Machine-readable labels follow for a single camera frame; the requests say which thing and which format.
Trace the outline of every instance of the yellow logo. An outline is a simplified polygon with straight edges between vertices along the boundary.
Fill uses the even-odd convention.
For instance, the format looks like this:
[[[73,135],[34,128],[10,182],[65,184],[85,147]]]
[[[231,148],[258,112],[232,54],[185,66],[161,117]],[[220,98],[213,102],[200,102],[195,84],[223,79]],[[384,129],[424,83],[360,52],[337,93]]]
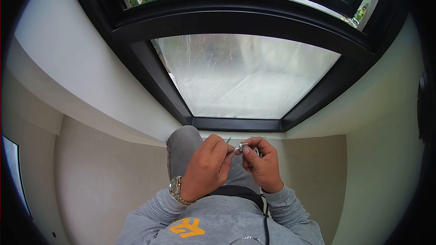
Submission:
[[[194,235],[203,235],[204,230],[200,229],[198,227],[198,223],[200,222],[200,220],[198,218],[194,218],[193,223],[189,224],[189,219],[190,219],[190,217],[175,221],[174,223],[179,222],[179,221],[182,221],[182,223],[179,225],[171,226],[168,230],[170,230],[171,232],[173,232],[175,234],[186,232],[186,230],[182,229],[182,228],[186,228],[188,230],[191,230],[191,232],[189,232],[189,233],[180,234],[180,237],[182,237],[182,238],[187,238],[188,236],[194,236]]]

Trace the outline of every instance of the wrist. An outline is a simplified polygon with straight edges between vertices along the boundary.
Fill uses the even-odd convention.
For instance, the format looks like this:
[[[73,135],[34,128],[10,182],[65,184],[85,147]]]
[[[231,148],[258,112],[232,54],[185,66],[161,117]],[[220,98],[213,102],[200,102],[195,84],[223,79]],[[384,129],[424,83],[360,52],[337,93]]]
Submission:
[[[268,186],[262,187],[262,190],[263,190],[265,193],[268,193],[268,194],[274,194],[274,193],[279,192],[283,187],[284,187],[284,184],[283,184],[283,182],[280,180],[280,182],[276,182],[276,183],[273,184],[273,185],[268,185]]]
[[[188,184],[186,183],[185,179],[180,180],[180,192],[179,195],[182,199],[185,201],[196,201],[198,200],[198,197],[195,196],[189,189]]]

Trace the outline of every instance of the gray pants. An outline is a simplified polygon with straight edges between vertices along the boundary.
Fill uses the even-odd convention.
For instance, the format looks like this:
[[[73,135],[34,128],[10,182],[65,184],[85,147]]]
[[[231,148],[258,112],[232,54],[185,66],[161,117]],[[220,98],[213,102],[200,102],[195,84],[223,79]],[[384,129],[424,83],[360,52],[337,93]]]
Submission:
[[[168,151],[168,176],[170,180],[175,176],[184,176],[189,160],[193,153],[203,143],[200,133],[193,126],[183,126],[175,130],[166,141]],[[234,155],[232,165],[224,185],[239,185],[260,193],[251,173],[243,169],[242,155]]]

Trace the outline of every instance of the gold watch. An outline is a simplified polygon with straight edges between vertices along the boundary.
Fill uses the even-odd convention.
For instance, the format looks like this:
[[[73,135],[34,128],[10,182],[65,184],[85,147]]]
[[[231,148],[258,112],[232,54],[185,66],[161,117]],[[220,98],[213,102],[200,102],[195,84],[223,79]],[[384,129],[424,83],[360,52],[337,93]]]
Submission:
[[[182,176],[174,177],[174,178],[170,181],[170,187],[169,187],[169,190],[170,190],[171,195],[173,195],[174,198],[176,198],[176,200],[177,200],[179,203],[188,206],[188,205],[190,205],[190,204],[195,203],[196,201],[185,201],[184,199],[182,199],[182,197],[180,197],[180,180],[181,180],[182,178],[183,178]]]

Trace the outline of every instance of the man's right hand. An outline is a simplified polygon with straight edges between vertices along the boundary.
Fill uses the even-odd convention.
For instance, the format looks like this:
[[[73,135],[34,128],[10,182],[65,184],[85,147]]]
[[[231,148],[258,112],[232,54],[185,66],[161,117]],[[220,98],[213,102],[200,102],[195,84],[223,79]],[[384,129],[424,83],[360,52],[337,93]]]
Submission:
[[[243,155],[243,168],[252,174],[254,182],[266,193],[279,192],[283,188],[283,182],[275,147],[263,137],[252,137],[242,143],[250,146],[244,147],[242,153],[239,150],[235,152],[236,155]],[[262,158],[253,151],[254,148],[263,154]]]
[[[180,184],[180,196],[195,201],[222,186],[230,171],[235,147],[211,134],[194,152]]]

